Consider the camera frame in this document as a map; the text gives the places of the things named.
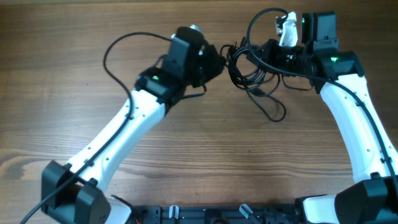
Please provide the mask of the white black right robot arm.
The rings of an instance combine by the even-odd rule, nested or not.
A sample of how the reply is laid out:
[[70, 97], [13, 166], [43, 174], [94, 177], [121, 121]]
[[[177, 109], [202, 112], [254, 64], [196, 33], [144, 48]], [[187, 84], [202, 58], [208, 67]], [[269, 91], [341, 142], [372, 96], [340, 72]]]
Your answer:
[[336, 15], [309, 12], [296, 28], [294, 13], [277, 18], [279, 39], [249, 46], [267, 72], [307, 78], [331, 111], [347, 148], [354, 184], [335, 195], [297, 200], [301, 223], [396, 223], [397, 151], [369, 96], [364, 70], [352, 51], [341, 52]]

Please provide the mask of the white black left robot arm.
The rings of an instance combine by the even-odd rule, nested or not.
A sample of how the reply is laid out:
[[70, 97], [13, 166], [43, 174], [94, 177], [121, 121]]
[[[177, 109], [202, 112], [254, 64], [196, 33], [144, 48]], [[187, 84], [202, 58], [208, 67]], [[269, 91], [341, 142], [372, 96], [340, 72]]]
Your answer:
[[179, 27], [169, 51], [141, 72], [116, 116], [65, 164], [42, 173], [38, 209], [59, 223], [129, 223], [133, 207], [105, 196], [113, 175], [139, 140], [179, 101], [186, 89], [204, 88], [223, 71], [225, 59], [197, 26]]

